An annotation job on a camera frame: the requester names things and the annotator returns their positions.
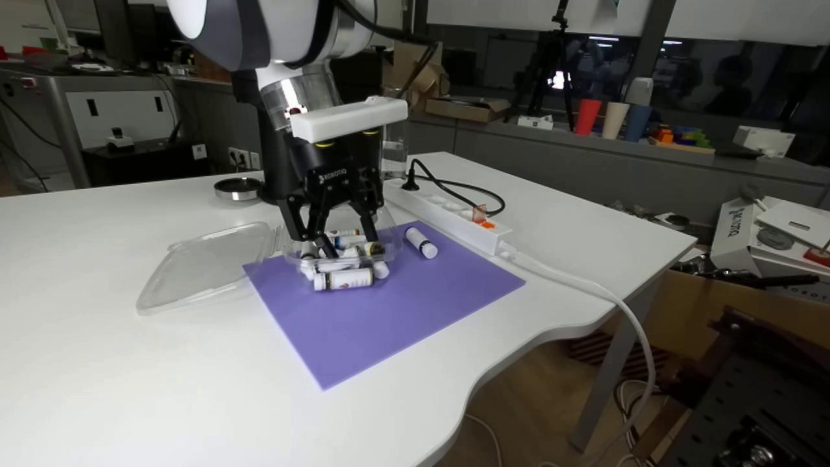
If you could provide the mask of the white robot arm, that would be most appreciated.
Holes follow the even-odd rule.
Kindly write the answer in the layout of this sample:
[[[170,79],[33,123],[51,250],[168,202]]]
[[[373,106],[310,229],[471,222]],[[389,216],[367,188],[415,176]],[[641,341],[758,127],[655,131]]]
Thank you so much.
[[[166,0],[182,36],[234,72],[234,94],[258,126],[264,188],[292,241],[334,261],[330,214],[347,205],[362,258],[389,258],[376,218],[384,207],[382,131],[404,123],[404,98],[345,105],[331,62],[373,36],[376,0]]]

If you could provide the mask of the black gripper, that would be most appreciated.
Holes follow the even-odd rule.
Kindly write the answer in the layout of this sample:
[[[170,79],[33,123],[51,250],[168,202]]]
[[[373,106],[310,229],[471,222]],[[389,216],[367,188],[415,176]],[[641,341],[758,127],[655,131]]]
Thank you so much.
[[[297,141],[287,131],[264,131],[261,200],[282,214],[296,241],[310,241],[327,261],[334,258],[327,218],[336,207],[349,207],[365,241],[382,245],[376,231],[376,214],[384,207],[378,145],[378,131],[322,142]]]

